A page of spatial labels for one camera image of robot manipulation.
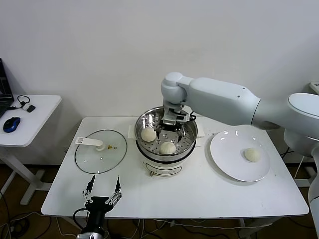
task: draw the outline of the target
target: steamed bun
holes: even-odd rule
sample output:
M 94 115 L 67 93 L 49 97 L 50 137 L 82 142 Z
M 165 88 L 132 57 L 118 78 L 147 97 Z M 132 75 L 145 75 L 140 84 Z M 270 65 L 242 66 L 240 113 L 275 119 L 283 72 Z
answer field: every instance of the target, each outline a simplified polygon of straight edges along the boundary
M 256 163 L 260 160 L 260 153 L 257 149 L 255 148 L 248 148 L 244 152 L 245 157 L 247 160 L 250 162 Z
M 156 139 L 156 132 L 152 127 L 146 127 L 141 132 L 141 138 L 145 142 L 151 142 Z
M 164 142 L 160 146 L 161 154 L 171 154 L 171 153 L 175 153 L 175 151 L 176 151 L 175 144 L 171 142 Z

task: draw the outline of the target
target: glass lid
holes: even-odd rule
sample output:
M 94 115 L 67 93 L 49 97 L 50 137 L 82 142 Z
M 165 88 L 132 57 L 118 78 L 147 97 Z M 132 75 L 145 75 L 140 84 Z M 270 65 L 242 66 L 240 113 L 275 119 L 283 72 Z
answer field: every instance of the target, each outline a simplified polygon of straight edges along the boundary
M 123 135 L 114 130 L 96 131 L 86 138 L 103 142 L 103 150 L 96 146 L 79 145 L 75 151 L 77 166 L 86 173 L 99 174 L 110 171 L 123 160 L 127 144 Z

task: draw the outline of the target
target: floor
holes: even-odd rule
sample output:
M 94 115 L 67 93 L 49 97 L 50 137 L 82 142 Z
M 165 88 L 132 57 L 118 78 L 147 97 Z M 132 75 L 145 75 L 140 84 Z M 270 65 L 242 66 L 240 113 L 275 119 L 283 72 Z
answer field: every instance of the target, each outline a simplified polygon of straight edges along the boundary
M 58 171 L 58 167 L 41 167 L 41 169 L 45 169 L 46 172 L 43 176 L 44 182 L 53 182 L 54 177 Z M 29 167 L 29 169 L 35 173 L 39 167 Z M 290 172 L 294 175 L 297 167 L 289 167 Z M 9 169 L 5 165 L 0 165 L 0 187 L 5 183 L 6 179 L 9 177 L 11 173 L 11 169 Z M 300 170 L 298 173 L 297 178 L 305 177 L 306 172 L 304 170 Z M 8 204 L 9 208 L 9 214 L 12 218 L 13 216 L 25 213 L 25 212 L 32 212 L 32 211 L 41 211 L 42 203 L 46 197 L 47 192 L 36 192 L 33 195 L 32 200 L 30 201 L 29 205 L 23 206 L 20 205 L 19 202 L 25 192 L 25 190 L 28 187 L 28 183 L 23 180 L 19 175 L 17 175 L 9 188 L 7 189 L 6 193 L 4 194 L 6 202 Z M 308 189 L 302 188 L 301 192 L 303 196 L 305 197 L 307 201 L 307 194 Z M 50 222 L 49 217 L 41 217 L 38 215 L 31 215 L 28 217 L 29 220 L 29 229 L 26 231 L 26 233 L 19 237 L 20 239 L 35 239 L 37 236 L 39 236 L 41 233 L 43 233 Z M 42 235 L 41 239 L 71 239 L 74 238 L 74 236 L 61 236 L 57 223 L 56 218 L 51 218 L 52 223 L 49 227 L 48 231 Z M 302 216 L 302 217 L 294 217 L 293 220 L 298 222 L 299 224 L 305 225 L 307 227 L 313 227 L 314 223 L 312 221 L 312 217 L 310 214 Z M 7 212 L 6 207 L 4 204 L 3 199 L 0 200 L 0 225 L 7 222 Z M 237 227 L 239 226 L 238 220 L 206 220 L 205 222 L 198 223 L 191 220 L 181 220 L 179 221 L 182 224 L 192 224 L 197 226 L 206 226 L 206 227 Z M 79 230 L 74 227 L 73 225 L 69 224 L 68 222 L 64 221 L 63 219 L 59 219 L 59 224 L 61 226 L 61 230 L 64 234 L 78 234 Z M 162 222 L 157 222 L 157 226 L 161 227 Z M 134 226 L 132 220 L 108 220 L 105 223 L 104 228 L 108 228 L 109 232 L 111 233 L 108 238 L 117 239 L 117 238 L 124 238 L 128 237 L 130 238 L 136 229 Z M 145 230 L 150 232 L 156 229 L 156 222 L 153 220 L 145 220 Z M 213 235 L 217 234 L 225 234 L 230 239 L 237 239 L 238 234 L 237 230 L 221 230 L 221 229 L 195 229 L 195 228 L 187 228 L 191 232 L 199 232 L 204 233 L 207 235 L 210 235 L 209 237 L 212 237 Z M 155 232 L 155 234 L 158 236 L 159 239 L 175 239 L 175 238 L 187 238 L 187 239 L 204 239 L 208 236 L 200 235 L 200 234 L 191 234 L 190 232 L 187 232 L 183 227 L 181 226 L 175 226 L 170 227 L 168 224 L 165 225 L 161 230 L 158 230 Z M 258 239 L 300 239 L 300 238 L 307 238 L 307 239 L 316 239 L 316 231 L 314 229 L 308 229 L 304 228 L 302 226 L 299 226 L 292 222 L 288 218 L 282 218 L 275 222 L 273 225 L 264 228 L 260 230 L 257 235 L 251 236 L 251 239 L 255 239 L 257 236 Z M 134 236 L 135 239 L 139 238 L 139 233 L 137 232 Z M 147 235 L 146 237 L 143 237 L 145 239 L 150 238 L 156 238 L 156 236 Z M 227 239 L 224 235 L 219 235 L 216 237 L 217 239 Z

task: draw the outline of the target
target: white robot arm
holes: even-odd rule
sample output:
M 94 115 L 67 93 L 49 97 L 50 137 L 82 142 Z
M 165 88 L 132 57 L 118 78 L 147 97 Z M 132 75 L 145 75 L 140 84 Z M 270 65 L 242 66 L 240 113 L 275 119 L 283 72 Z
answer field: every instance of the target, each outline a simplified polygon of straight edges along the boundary
M 213 80 L 166 75 L 161 83 L 163 123 L 186 122 L 180 114 L 184 105 L 200 115 L 229 124 L 253 125 L 260 129 L 285 128 L 287 145 L 304 156 L 312 156 L 319 166 L 319 96 L 295 93 L 285 101 L 262 100 L 246 87 Z M 319 178 L 309 189 L 309 203 L 319 236 Z

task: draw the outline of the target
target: stainless steel pot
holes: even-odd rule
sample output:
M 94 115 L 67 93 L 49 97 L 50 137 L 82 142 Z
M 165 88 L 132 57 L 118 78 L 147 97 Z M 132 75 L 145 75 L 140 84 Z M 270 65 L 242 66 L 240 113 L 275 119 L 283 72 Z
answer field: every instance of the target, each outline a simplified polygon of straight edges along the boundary
M 178 134 L 174 131 L 162 130 L 159 134 L 159 138 L 156 138 L 152 142 L 145 142 L 141 138 L 141 131 L 145 127 L 157 127 L 160 120 L 164 115 L 164 108 L 153 108 L 144 114 L 142 114 L 135 124 L 135 137 L 137 139 L 137 147 L 140 152 L 149 160 L 157 164 L 166 164 L 170 166 L 172 164 L 183 161 L 190 155 L 195 148 L 195 142 L 197 138 L 197 125 L 195 121 L 189 121 L 182 126 L 183 137 L 179 142 Z M 160 146 L 164 142 L 172 142 L 176 146 L 176 152 L 173 154 L 161 154 Z

